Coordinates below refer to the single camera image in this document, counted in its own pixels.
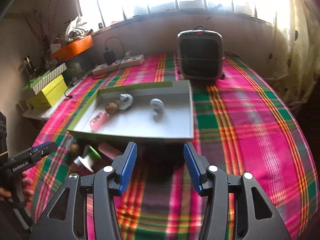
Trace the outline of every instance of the finger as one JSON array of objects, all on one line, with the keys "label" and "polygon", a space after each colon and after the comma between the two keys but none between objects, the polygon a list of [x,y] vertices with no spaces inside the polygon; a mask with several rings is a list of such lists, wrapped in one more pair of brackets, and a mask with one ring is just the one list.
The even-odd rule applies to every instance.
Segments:
[{"label": "finger", "polygon": [[11,197],[11,192],[4,189],[3,187],[0,188],[0,196],[1,197]]},{"label": "finger", "polygon": [[22,188],[26,188],[26,187],[31,186],[31,185],[32,185],[32,179],[30,179],[30,178],[22,179],[22,181],[21,181]]},{"label": "finger", "polygon": [[35,193],[33,192],[33,190],[28,189],[28,188],[24,188],[24,189],[22,190],[22,193],[23,193],[23,195],[24,195],[25,197],[33,197],[33,195],[35,194]]},{"label": "finger", "polygon": [[22,177],[22,178],[28,177],[28,173],[27,173],[26,171],[23,171],[23,172],[21,173],[21,177]]},{"label": "finger", "polygon": [[32,202],[33,197],[24,197],[25,202]]}]

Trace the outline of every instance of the brown ball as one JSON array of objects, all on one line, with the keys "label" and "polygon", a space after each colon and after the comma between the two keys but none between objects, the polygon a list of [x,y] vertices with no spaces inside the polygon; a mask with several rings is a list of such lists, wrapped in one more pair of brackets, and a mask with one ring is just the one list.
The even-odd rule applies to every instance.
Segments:
[{"label": "brown ball", "polygon": [[119,106],[116,103],[109,103],[106,106],[106,113],[109,115],[114,115],[116,113],[118,113],[119,111]]},{"label": "brown ball", "polygon": [[76,142],[74,142],[73,144],[71,144],[69,152],[73,156],[79,156],[80,155],[80,146]]}]

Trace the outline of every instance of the blue gripper pad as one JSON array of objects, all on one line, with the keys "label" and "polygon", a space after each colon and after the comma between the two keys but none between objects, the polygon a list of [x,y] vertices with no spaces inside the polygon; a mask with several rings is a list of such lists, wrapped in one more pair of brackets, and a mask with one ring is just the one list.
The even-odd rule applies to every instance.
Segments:
[{"label": "blue gripper pad", "polygon": [[124,154],[122,155],[121,162],[116,169],[116,176],[119,180],[119,193],[122,196],[127,190],[132,171],[137,159],[137,145],[129,143]]},{"label": "blue gripper pad", "polygon": [[186,143],[184,145],[183,156],[187,164],[193,188],[199,195],[202,195],[204,191],[203,183],[207,182],[206,170],[192,143]]}]

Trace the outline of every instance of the space heater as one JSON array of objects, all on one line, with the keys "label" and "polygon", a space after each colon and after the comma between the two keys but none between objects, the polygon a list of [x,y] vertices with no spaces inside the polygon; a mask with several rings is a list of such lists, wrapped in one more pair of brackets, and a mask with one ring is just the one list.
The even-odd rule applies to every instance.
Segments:
[{"label": "space heater", "polygon": [[178,65],[186,79],[223,78],[222,36],[208,30],[190,30],[178,34]]}]

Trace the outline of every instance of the power strip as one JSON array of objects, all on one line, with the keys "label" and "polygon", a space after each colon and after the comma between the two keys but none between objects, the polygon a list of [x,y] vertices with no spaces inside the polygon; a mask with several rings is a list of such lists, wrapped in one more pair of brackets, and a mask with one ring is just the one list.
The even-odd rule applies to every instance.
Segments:
[{"label": "power strip", "polygon": [[97,76],[110,71],[141,65],[142,63],[144,63],[144,61],[145,61],[144,56],[138,55],[138,56],[133,56],[129,59],[124,59],[121,62],[120,66],[119,66],[120,60],[117,60],[112,65],[102,64],[97,66],[94,70],[92,70],[92,75]]}]

